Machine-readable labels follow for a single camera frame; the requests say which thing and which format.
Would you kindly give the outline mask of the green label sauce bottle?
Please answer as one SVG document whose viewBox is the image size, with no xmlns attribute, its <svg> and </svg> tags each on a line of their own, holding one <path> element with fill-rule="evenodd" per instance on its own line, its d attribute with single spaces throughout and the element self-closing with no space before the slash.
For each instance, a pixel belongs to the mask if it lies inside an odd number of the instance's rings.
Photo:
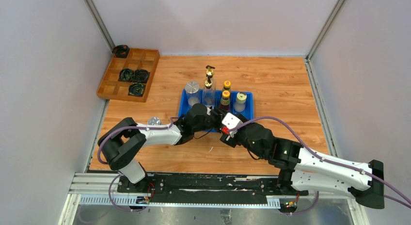
<svg viewBox="0 0 411 225">
<path fill-rule="evenodd" d="M 230 96 L 231 96 L 231 92 L 228 90 L 223 90 L 221 92 L 221 99 L 220 99 L 220 104 L 219 104 L 220 109 L 227 111 L 227 112 L 230 110 Z"/>
</svg>

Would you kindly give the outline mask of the clear glass oil bottle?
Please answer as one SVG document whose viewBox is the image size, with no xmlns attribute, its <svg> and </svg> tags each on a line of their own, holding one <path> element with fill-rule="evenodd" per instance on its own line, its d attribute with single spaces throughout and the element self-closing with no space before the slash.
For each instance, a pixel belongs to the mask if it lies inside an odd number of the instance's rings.
<svg viewBox="0 0 411 225">
<path fill-rule="evenodd" d="M 215 98 L 216 88 L 211 80 L 205 80 L 202 93 L 202 103 L 209 107 L 214 108 L 216 103 Z"/>
</svg>

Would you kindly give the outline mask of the jar with pale yellow lid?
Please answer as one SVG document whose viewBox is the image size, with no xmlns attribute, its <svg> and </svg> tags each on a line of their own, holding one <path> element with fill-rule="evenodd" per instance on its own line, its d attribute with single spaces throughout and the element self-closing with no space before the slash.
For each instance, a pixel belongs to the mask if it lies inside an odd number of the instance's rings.
<svg viewBox="0 0 411 225">
<path fill-rule="evenodd" d="M 243 112 L 246 108 L 246 100 L 247 100 L 247 95 L 244 92 L 237 93 L 236 99 L 234 102 L 234 111 L 238 113 Z"/>
</svg>

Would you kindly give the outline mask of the red label sauce bottle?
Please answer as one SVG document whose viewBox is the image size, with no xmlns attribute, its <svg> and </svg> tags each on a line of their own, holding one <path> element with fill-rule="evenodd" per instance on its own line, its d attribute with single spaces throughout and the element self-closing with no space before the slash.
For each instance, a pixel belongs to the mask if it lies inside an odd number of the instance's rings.
<svg viewBox="0 0 411 225">
<path fill-rule="evenodd" d="M 231 92 L 231 85 L 232 84 L 229 80 L 224 81 L 223 82 L 223 90 Z"/>
</svg>

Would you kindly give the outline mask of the jar with silver lid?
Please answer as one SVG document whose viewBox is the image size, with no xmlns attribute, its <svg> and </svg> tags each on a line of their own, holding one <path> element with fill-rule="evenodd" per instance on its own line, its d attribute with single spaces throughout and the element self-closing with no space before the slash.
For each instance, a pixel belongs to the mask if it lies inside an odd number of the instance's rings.
<svg viewBox="0 0 411 225">
<path fill-rule="evenodd" d="M 196 81 L 190 81 L 185 85 L 185 93 L 187 96 L 188 105 L 190 108 L 193 105 L 200 103 L 200 85 Z"/>
</svg>

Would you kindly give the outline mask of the white bead jar blue label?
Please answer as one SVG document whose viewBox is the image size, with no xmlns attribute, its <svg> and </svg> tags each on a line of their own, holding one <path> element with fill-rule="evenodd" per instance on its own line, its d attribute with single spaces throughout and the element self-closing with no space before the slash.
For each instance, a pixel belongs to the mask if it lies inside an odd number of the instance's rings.
<svg viewBox="0 0 411 225">
<path fill-rule="evenodd" d="M 159 126 L 162 124 L 162 121 L 159 117 L 153 116 L 147 121 L 147 124 L 150 126 Z"/>
</svg>

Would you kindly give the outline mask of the glass bottle with brown sauce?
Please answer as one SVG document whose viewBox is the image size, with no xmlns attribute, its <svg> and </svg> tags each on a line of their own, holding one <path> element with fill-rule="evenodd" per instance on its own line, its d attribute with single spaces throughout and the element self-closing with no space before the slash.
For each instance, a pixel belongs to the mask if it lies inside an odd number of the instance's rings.
<svg viewBox="0 0 411 225">
<path fill-rule="evenodd" d="M 214 70 L 215 70 L 215 67 L 210 66 L 210 65 L 207 65 L 207 66 L 206 66 L 206 77 L 207 77 L 207 80 L 208 80 L 209 82 L 213 83 L 213 84 L 214 84 Z"/>
</svg>

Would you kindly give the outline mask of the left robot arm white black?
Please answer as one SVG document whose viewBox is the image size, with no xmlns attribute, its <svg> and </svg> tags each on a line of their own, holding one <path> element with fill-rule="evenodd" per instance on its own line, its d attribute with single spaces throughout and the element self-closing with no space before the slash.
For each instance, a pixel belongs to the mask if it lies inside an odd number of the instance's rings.
<svg viewBox="0 0 411 225">
<path fill-rule="evenodd" d="M 200 103 L 166 125 L 139 124 L 127 117 L 99 139 L 97 159 L 126 177 L 134 191 L 142 193 L 148 188 L 147 173 L 135 156 L 143 147 L 182 145 L 192 140 L 196 132 L 221 131 L 230 128 L 234 120 L 232 113 Z"/>
</svg>

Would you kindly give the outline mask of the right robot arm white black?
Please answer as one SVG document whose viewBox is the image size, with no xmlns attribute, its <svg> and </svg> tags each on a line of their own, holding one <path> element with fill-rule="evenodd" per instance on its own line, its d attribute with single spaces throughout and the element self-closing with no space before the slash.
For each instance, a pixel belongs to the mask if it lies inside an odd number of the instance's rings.
<svg viewBox="0 0 411 225">
<path fill-rule="evenodd" d="M 367 208 L 383 209 L 383 163 L 355 162 L 308 148 L 301 141 L 276 138 L 259 123 L 222 122 L 221 141 L 241 145 L 257 158 L 280 169 L 277 189 L 282 194 L 300 191 L 335 193 L 355 199 Z"/>
</svg>

